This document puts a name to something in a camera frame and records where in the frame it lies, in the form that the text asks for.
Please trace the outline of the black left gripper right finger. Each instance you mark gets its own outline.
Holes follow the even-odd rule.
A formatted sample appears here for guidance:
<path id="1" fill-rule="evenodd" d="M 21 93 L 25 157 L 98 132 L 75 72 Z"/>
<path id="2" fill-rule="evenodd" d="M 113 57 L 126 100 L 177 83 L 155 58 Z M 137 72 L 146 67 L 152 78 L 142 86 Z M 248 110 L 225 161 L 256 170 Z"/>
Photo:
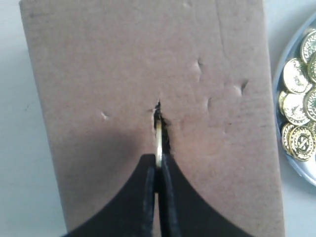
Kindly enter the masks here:
<path id="1" fill-rule="evenodd" d="M 210 206 L 191 186 L 175 159 L 163 154 L 158 170 L 162 237 L 249 237 Z"/>

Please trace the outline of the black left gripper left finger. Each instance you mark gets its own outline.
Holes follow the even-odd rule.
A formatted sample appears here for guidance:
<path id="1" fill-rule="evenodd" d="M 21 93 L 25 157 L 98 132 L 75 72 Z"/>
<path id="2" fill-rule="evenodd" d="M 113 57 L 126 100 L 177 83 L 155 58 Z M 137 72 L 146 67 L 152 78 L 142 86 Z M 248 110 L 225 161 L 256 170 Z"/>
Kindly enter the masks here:
<path id="1" fill-rule="evenodd" d="M 111 201 L 67 237 L 151 237 L 155 207 L 155 155 L 145 154 Z"/>

